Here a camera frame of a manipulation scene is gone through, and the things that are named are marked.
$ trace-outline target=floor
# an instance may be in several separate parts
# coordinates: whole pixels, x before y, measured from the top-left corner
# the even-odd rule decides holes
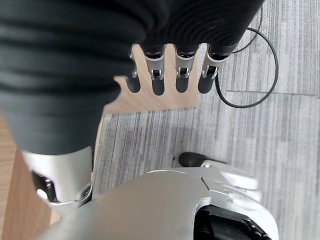
[[[94,195],[147,171],[177,166],[185,151],[208,155],[255,174],[280,239],[320,236],[320,2],[267,0],[261,31],[274,43],[279,82],[250,109],[224,105],[215,89],[199,106],[103,118]],[[257,18],[252,26],[257,25]],[[244,45],[252,37],[244,36]],[[200,50],[199,60],[204,49]],[[221,81],[227,99],[248,104],[272,84],[274,63],[260,39],[233,55]]]

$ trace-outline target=wooden board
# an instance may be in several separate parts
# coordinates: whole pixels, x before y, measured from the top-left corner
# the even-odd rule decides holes
[[[16,151],[2,240],[31,240],[49,226],[51,209],[34,190],[29,170]]]
[[[16,145],[3,116],[0,114],[0,239],[3,229],[11,172],[14,166]]]
[[[105,107],[106,114],[148,112],[153,110],[192,108],[198,105],[197,56],[194,60],[186,92],[176,90],[175,50],[168,44],[164,55],[164,94],[157,96],[152,90],[151,77],[143,51],[138,45],[133,46],[133,55],[137,65],[141,90],[138,93],[129,91],[123,76],[115,77],[121,86],[120,96]]]

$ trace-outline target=black rubber fingertip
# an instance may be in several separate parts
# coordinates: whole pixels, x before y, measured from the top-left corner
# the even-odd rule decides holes
[[[179,156],[179,163],[182,167],[200,167],[208,157],[195,152],[184,152]]]
[[[185,78],[184,76],[182,77],[177,77],[175,81],[175,88],[179,93],[184,93],[187,91],[189,85],[189,78]]]
[[[206,78],[200,76],[198,83],[198,90],[202,94],[207,94],[210,92],[212,86],[214,84],[214,79],[211,79],[211,75],[207,75]]]
[[[161,96],[165,92],[165,80],[160,80],[159,77],[156,77],[152,80],[152,90],[155,95]]]
[[[128,89],[132,93],[136,94],[140,91],[141,85],[140,85],[140,80],[139,80],[138,76],[133,77],[132,74],[130,74],[129,76],[127,76],[125,78],[125,82],[126,82]]]

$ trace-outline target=black sleeve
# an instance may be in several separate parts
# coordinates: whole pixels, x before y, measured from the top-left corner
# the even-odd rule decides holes
[[[95,142],[133,43],[237,46],[263,0],[1,0],[0,107],[17,145],[56,155]]]

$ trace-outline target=striped carpet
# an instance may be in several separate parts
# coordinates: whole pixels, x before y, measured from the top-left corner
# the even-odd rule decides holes
[[[256,175],[262,203],[274,215],[281,240],[319,239],[318,16],[319,0],[265,2],[261,31],[274,43],[280,69],[274,93],[257,107],[230,108],[213,89],[199,95],[195,109],[105,116],[94,195],[147,171],[177,166],[182,152],[198,152]],[[252,36],[246,33],[240,45]],[[265,94],[273,75],[271,52],[257,39],[225,64],[223,92],[233,103],[252,103]]]

